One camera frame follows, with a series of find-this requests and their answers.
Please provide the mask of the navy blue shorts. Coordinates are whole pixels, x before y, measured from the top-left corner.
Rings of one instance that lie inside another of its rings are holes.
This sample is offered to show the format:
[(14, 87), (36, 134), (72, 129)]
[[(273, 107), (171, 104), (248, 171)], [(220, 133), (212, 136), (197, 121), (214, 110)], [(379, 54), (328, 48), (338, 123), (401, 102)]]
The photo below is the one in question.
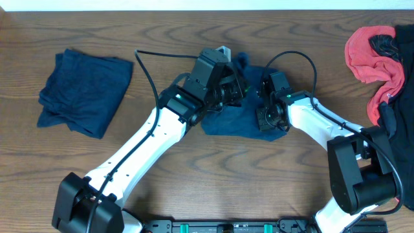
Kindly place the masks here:
[(239, 74), (247, 80), (250, 88), (241, 105), (224, 106), (221, 111), (209, 112), (201, 122), (201, 128), (207, 135), (237, 136), (249, 139), (266, 140), (272, 142), (287, 133), (280, 129), (260, 131), (256, 117), (256, 109), (263, 106), (263, 100), (257, 92), (261, 86), (260, 78), (263, 67), (250, 64), (247, 53), (240, 52), (232, 58)]

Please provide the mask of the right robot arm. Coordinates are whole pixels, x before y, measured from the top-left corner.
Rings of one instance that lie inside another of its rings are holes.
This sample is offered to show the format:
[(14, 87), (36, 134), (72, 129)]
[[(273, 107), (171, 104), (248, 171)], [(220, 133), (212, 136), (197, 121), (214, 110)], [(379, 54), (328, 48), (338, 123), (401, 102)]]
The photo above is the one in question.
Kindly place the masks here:
[(309, 221), (288, 219), (281, 232), (387, 232), (385, 221), (368, 221), (373, 210), (401, 189), (387, 135), (329, 111), (306, 91), (295, 92), (282, 72), (267, 74), (256, 111), (262, 131), (297, 128), (327, 151), (332, 198)]

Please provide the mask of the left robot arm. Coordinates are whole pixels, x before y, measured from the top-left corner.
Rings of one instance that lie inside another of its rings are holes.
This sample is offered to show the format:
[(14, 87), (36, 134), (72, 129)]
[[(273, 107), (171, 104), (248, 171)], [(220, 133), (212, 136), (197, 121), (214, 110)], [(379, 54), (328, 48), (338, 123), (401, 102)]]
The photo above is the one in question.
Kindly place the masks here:
[(191, 72), (161, 93), (142, 127), (85, 177), (70, 173), (59, 185), (52, 226), (60, 232), (141, 232), (124, 209), (131, 192), (160, 156), (208, 113), (241, 101), (248, 84), (225, 46), (202, 49)]

